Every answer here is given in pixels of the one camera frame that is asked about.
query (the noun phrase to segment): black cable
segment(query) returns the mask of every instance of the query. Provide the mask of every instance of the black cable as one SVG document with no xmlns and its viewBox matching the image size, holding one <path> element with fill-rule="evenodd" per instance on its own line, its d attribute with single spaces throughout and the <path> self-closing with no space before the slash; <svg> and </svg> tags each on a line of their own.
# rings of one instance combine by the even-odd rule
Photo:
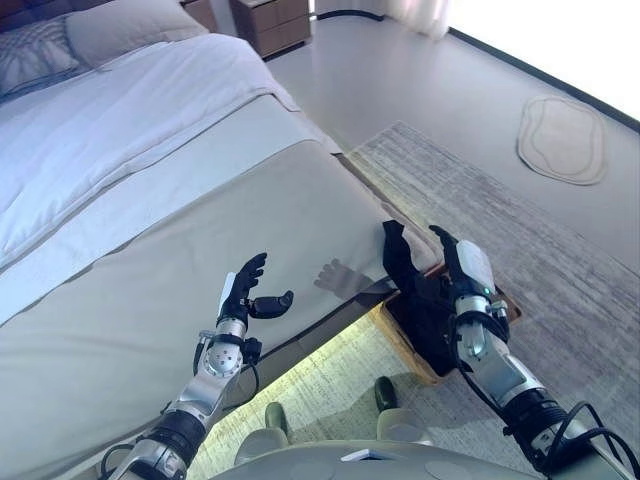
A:
<svg viewBox="0 0 640 480">
<path fill-rule="evenodd" d="M 460 374 L 462 375 L 462 378 L 464 378 L 464 380 L 467 382 L 467 384 L 469 385 L 469 387 L 471 388 L 471 390 L 473 390 L 473 392 L 480 398 L 480 400 L 482 400 L 489 408 L 491 408 L 491 410 L 493 410 L 493 413 L 495 413 L 498 418 L 500 418 L 502 421 L 504 421 L 505 423 L 507 423 L 502 415 L 502 411 L 500 410 L 500 408 L 496 405 L 496 403 L 491 400 L 481 389 L 480 387 L 478 387 L 475 383 L 473 383 L 471 381 L 471 378 L 469 377 L 469 375 L 467 374 L 466 370 L 464 369 L 464 366 L 462 365 L 462 360 L 460 360 L 460 356 L 458 355 L 458 327 L 459 327 L 459 318 L 457 317 L 454 324 L 453 324 L 453 329 L 452 329 L 452 334 L 451 334 L 451 339 L 452 339 L 452 345 L 451 345 L 451 351 L 453 353 L 453 359 L 454 362 L 456 364 L 456 367 L 458 369 L 458 371 L 460 372 Z"/>
<path fill-rule="evenodd" d="M 118 450 L 133 450 L 133 445 L 130 445 L 128 443 L 120 443 L 118 445 L 114 445 L 104 453 L 104 455 L 102 456 L 102 461 L 100 462 L 100 480 L 107 480 L 115 471 L 115 469 L 107 471 L 107 462 L 109 461 L 109 457 L 111 456 L 111 454 L 117 452 Z"/>
<path fill-rule="evenodd" d="M 198 342 L 196 345 L 196 351 L 193 354 L 193 376 L 198 373 L 198 364 L 200 363 L 200 356 L 202 355 L 202 349 L 204 348 L 203 342 Z"/>
<path fill-rule="evenodd" d="M 599 437 L 600 435 L 604 436 L 605 438 L 609 437 L 610 439 L 615 440 L 618 443 L 618 445 L 620 445 L 625 455 L 627 456 L 629 463 L 631 464 L 631 469 L 633 470 L 633 476 L 636 477 L 637 479 L 640 479 L 640 464 L 638 463 L 636 456 L 631 451 L 631 448 L 629 447 L 627 442 L 625 442 L 622 439 L 622 437 L 620 437 L 620 435 L 612 432 L 606 427 L 592 428 L 588 432 L 585 432 L 582 435 L 578 435 L 577 437 L 572 438 L 569 441 L 567 448 L 568 449 L 578 448 L 581 445 L 584 445 L 586 442 L 588 442 L 592 438 Z"/>
<path fill-rule="evenodd" d="M 499 409 L 499 407 L 496 405 L 496 403 L 494 401 L 492 401 L 480 387 L 478 387 L 475 383 L 473 383 L 473 381 L 471 380 L 471 378 L 467 374 L 467 372 L 466 372 L 466 370 L 464 368 L 464 365 L 462 364 L 462 361 L 460 360 L 460 356 L 458 355 L 458 348 L 457 348 L 457 343 L 458 343 L 458 340 L 459 340 L 458 339 L 458 327 L 459 327 L 459 323 L 460 323 L 458 318 L 456 318 L 455 322 L 453 323 L 453 327 L 452 327 L 452 330 L 451 330 L 451 339 L 452 339 L 452 349 L 451 349 L 451 351 L 452 351 L 452 354 L 453 354 L 453 358 L 454 358 L 454 362 L 456 364 L 456 367 L 460 371 L 460 374 L 462 375 L 462 378 L 464 378 L 464 380 L 467 382 L 467 384 L 469 385 L 471 390 L 473 390 L 473 392 L 489 408 L 491 408 L 491 410 L 502 421 L 504 421 L 505 423 L 508 424 L 508 422 L 506 421 L 506 419 L 502 415 L 502 411 Z M 575 438 L 572 438 L 572 439 L 568 440 L 568 443 L 566 444 L 566 448 L 567 449 L 578 448 L 581 445 L 583 445 L 585 442 L 589 441 L 590 439 L 592 439 L 594 437 L 603 436 L 605 438 L 605 440 L 607 442 L 607 445 L 608 445 L 609 449 L 611 450 L 611 453 L 613 454 L 613 456 L 616 458 L 616 460 L 618 460 L 620 463 L 622 463 L 621 456 L 618 453 L 615 445 L 612 442 L 612 440 L 615 440 L 618 443 L 618 445 L 622 448 L 622 450 L 624 451 L 625 455 L 627 456 L 627 459 L 629 460 L 629 463 L 631 464 L 631 467 L 633 469 L 633 475 L 637 479 L 640 480 L 640 464 L 638 463 L 638 460 L 636 459 L 635 455 L 631 451 L 631 448 L 629 447 L 629 445 L 619 435 L 617 435 L 616 433 L 612 432 L 608 428 L 604 427 L 604 425 L 602 423 L 602 420 L 600 419 L 600 416 L 596 412 L 595 408 L 590 403 L 587 403 L 587 402 L 579 402 L 579 403 L 577 403 L 571 409 L 571 411 L 567 414 L 567 416 L 563 420 L 562 424 L 560 425 L 560 427 L 558 429 L 558 432 L 555 435 L 553 443 L 551 444 L 551 447 L 549 449 L 549 453 L 546 456 L 546 459 L 543 462 L 543 464 L 540 466 L 539 471 L 541 471 L 543 473 L 548 472 L 550 470 L 550 468 L 552 467 L 552 465 L 555 463 L 555 461 L 556 461 L 555 457 L 558 455 L 558 452 L 564 450 L 564 448 L 560 449 L 560 442 L 564 437 L 564 433 L 566 432 L 566 430 L 569 427 L 569 425 L 571 424 L 571 422 L 575 419 L 575 417 L 578 415 L 578 413 L 583 408 L 586 408 L 586 409 L 589 410 L 589 413 L 591 413 L 591 416 L 593 417 L 593 419 L 596 422 L 596 424 L 598 425 L 598 427 L 597 428 L 593 428 L 593 429 L 583 433 L 582 435 L 579 435 L 578 437 L 575 437 Z"/>
<path fill-rule="evenodd" d="M 591 430 L 581 435 L 578 435 L 575 438 L 568 440 L 565 448 L 567 450 L 578 448 L 581 445 L 584 445 L 588 440 L 602 435 L 605 438 L 607 445 L 609 446 L 609 449 L 611 450 L 611 453 L 613 454 L 613 456 L 616 458 L 616 460 L 622 463 L 622 458 L 620 457 L 618 450 L 616 449 L 616 447 L 613 445 L 613 442 L 611 441 L 613 439 L 618 443 L 618 445 L 622 448 L 625 455 L 627 456 L 627 459 L 631 464 L 631 468 L 633 469 L 633 475 L 636 478 L 640 478 L 640 464 L 638 463 L 638 460 L 636 459 L 635 455 L 631 451 L 631 448 L 629 448 L 629 445 L 618 434 L 604 427 L 602 420 L 600 419 L 600 416 L 596 412 L 595 408 L 593 408 L 593 406 L 587 402 L 578 402 L 567 414 L 567 417 L 563 420 L 562 424 L 560 425 L 560 428 L 558 428 L 558 432 L 556 433 L 555 438 L 553 439 L 553 443 L 549 448 L 549 453 L 547 454 L 547 458 L 542 465 L 542 471 L 544 472 L 549 471 L 553 466 L 553 464 L 555 463 L 556 457 L 558 456 L 558 452 L 562 451 L 560 449 L 560 442 L 564 437 L 565 431 L 567 430 L 571 422 L 575 419 L 575 417 L 578 415 L 580 410 L 582 410 L 583 408 L 587 408 L 589 410 L 589 413 L 591 413 L 591 416 L 595 420 L 598 427 L 592 428 Z"/>
<path fill-rule="evenodd" d="M 229 405 L 227 407 L 224 407 L 222 409 L 223 412 L 228 412 L 229 410 L 233 410 L 235 408 L 241 407 L 242 405 L 246 405 L 251 400 L 253 400 L 255 398 L 255 396 L 258 394 L 258 392 L 260 391 L 260 375 L 258 374 L 258 369 L 256 368 L 256 364 L 255 363 L 250 363 L 249 367 L 251 367 L 251 370 L 253 370 L 253 376 L 256 379 L 256 386 L 253 389 L 253 393 L 251 394 L 251 396 L 249 398 L 247 398 L 243 402 L 236 403 L 235 405 Z"/>
</svg>

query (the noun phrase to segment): white pillow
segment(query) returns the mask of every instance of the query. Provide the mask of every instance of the white pillow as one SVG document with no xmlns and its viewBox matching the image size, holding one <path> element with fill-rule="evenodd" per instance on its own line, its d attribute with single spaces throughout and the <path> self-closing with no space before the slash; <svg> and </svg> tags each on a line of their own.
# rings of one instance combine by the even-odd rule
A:
<svg viewBox="0 0 640 480">
<path fill-rule="evenodd" d="M 74 53 L 93 68 L 145 45 L 205 33 L 175 0 L 114 0 L 67 18 Z"/>
<path fill-rule="evenodd" d="M 73 58 L 64 18 L 37 22 L 0 35 L 0 97 L 22 94 L 67 78 Z"/>
</svg>

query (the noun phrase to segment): floor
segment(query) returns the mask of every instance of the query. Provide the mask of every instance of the floor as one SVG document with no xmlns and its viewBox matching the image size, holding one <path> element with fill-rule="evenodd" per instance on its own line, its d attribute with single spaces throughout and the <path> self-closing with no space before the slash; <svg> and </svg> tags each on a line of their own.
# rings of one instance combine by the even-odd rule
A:
<svg viewBox="0 0 640 480">
<path fill-rule="evenodd" d="M 403 120 L 640 272 L 637 133 L 605 117 L 609 171 L 597 185 L 543 177 L 519 160 L 515 140 L 527 100 L 561 92 L 459 39 L 433 43 L 394 20 L 313 23 L 309 44 L 267 65 L 343 149 Z"/>
</svg>

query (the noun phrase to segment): wooden nightstand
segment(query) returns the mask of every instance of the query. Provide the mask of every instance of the wooden nightstand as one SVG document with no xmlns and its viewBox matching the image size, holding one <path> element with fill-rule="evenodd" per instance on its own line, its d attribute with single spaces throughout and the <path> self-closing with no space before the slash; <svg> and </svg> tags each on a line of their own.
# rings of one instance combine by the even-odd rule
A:
<svg viewBox="0 0 640 480">
<path fill-rule="evenodd" d="M 238 36 L 267 57 L 311 36 L 307 0 L 230 0 Z"/>
</svg>

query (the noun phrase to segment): white mat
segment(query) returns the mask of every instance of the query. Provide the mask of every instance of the white mat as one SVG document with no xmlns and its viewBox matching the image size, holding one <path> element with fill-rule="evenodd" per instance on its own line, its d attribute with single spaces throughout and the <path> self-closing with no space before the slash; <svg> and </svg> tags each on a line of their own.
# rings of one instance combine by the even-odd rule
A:
<svg viewBox="0 0 640 480">
<path fill-rule="evenodd" d="M 555 96 L 525 106 L 518 155 L 535 172 L 575 185 L 592 185 L 606 173 L 604 125 L 587 105 Z"/>
</svg>

